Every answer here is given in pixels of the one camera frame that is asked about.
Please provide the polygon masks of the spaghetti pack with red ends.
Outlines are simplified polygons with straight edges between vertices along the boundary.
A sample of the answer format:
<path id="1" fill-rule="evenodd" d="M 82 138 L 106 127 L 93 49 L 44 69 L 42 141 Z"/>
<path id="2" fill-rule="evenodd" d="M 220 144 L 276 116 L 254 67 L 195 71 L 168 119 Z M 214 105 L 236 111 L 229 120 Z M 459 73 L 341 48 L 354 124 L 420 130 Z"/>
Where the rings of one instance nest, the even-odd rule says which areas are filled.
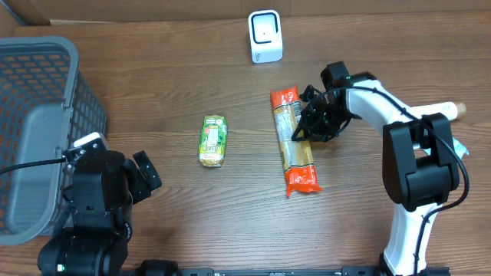
<path id="1" fill-rule="evenodd" d="M 286 196 L 290 197 L 293 192 L 321 192 L 323 188 L 318 184 L 310 143 L 292 139 L 302 111 L 298 87 L 272 90 L 270 100 L 282 158 Z"/>

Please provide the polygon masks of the green yellow snack bar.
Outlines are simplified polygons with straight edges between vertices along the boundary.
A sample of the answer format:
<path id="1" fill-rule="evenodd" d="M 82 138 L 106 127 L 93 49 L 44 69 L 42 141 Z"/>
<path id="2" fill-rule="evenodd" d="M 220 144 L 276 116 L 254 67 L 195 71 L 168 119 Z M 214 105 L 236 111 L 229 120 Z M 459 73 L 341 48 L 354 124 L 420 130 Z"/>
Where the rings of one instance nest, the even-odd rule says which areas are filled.
<path id="1" fill-rule="evenodd" d="M 225 117 L 205 116 L 199 142 L 199 161 L 205 167 L 221 167 L 226 153 L 228 126 Z"/>

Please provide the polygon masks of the white Pantene tube gold cap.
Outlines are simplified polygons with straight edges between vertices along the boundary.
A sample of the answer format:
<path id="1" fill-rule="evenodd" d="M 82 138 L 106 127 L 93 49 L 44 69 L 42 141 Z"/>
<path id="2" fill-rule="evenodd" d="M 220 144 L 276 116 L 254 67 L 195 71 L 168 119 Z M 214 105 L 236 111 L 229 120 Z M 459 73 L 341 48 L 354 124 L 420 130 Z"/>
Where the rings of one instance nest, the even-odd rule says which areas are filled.
<path id="1" fill-rule="evenodd" d="M 410 112 L 414 116 L 443 114 L 448 120 L 460 120 L 466 116 L 466 105 L 464 103 L 443 102 L 423 106 L 411 107 Z"/>

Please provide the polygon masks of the teal snack packet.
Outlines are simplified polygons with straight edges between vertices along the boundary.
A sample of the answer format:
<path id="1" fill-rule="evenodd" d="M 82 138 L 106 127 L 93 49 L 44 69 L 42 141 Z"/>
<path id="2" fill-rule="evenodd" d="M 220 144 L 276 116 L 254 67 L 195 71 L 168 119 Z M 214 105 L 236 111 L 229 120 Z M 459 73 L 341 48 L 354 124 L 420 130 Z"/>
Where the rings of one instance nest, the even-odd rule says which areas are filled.
<path id="1" fill-rule="evenodd" d="M 464 155 L 469 155 L 470 152 L 469 150 L 460 142 L 458 141 L 457 139 L 453 138 L 453 147 L 454 147 L 454 151 L 455 153 L 458 155 L 458 157 L 460 159 L 462 159 L 464 157 Z M 420 148 L 420 146 L 416 145 L 414 146 L 414 150 L 417 150 L 417 149 L 422 149 L 427 155 L 430 155 L 430 149 L 423 149 L 423 148 Z"/>

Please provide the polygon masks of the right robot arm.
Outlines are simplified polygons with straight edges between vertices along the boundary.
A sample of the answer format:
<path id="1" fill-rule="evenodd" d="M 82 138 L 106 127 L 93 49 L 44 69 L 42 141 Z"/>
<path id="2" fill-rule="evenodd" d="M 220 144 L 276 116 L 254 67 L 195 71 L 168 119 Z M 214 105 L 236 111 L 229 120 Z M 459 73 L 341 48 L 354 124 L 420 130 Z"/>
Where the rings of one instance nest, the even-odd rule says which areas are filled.
<path id="1" fill-rule="evenodd" d="M 458 188 L 460 174 L 450 124 L 466 114 L 452 101 L 411 107 L 386 90 L 371 73 L 349 74 L 341 61 L 321 72 L 324 90 L 309 85 L 294 140 L 328 142 L 353 119 L 382 136 L 382 179 L 394 203 L 390 239 L 381 253 L 379 275 L 447 274 L 428 268 L 425 254 L 438 212 Z"/>

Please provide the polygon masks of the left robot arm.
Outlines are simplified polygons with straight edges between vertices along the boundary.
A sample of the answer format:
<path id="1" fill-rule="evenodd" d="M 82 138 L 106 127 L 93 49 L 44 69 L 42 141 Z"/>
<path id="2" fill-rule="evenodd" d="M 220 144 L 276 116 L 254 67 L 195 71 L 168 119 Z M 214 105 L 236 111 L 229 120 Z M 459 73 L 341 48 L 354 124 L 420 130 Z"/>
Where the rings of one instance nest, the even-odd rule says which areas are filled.
<path id="1" fill-rule="evenodd" d="M 144 151 L 131 159 L 113 150 L 86 153 L 74 163 L 67 207 L 38 255 L 43 275 L 118 275 L 133 234 L 132 208 L 162 181 Z"/>

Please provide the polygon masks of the white barcode scanner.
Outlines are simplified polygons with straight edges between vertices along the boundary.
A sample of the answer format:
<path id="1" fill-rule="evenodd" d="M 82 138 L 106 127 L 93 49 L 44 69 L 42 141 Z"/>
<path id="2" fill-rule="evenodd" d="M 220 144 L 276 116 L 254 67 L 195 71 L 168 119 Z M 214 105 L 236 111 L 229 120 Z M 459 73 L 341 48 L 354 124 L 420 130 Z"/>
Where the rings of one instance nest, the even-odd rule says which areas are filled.
<path id="1" fill-rule="evenodd" d="M 283 57 L 282 27 L 275 10 L 254 11 L 248 17 L 252 62 L 264 64 Z"/>

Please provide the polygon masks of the grey plastic basket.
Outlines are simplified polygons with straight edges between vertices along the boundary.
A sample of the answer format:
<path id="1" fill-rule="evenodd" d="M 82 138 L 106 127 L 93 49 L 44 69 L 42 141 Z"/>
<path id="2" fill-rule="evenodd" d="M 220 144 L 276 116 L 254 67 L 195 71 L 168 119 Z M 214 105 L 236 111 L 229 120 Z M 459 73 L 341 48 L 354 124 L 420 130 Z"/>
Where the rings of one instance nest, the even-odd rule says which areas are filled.
<path id="1" fill-rule="evenodd" d="M 74 142 L 107 132 L 107 115 L 60 36 L 1 40 L 1 167 L 42 162 L 1 176 L 1 243 L 51 234 L 66 203 L 71 169 L 60 159 Z"/>

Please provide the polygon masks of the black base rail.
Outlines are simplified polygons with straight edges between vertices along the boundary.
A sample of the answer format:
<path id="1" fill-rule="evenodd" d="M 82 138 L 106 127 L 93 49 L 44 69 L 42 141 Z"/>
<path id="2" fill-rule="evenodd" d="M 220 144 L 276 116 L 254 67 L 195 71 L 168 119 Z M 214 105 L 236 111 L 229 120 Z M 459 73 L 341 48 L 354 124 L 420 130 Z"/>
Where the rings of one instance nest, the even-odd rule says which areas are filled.
<path id="1" fill-rule="evenodd" d="M 296 269 L 296 270 L 213 270 L 211 268 L 180 268 L 179 272 L 150 271 L 143 273 L 138 269 L 121 272 L 119 275 L 183 275 L 183 276 L 382 276 L 392 275 L 375 266 L 346 266 L 339 269 Z M 448 267 L 427 268 L 419 275 L 451 275 Z"/>

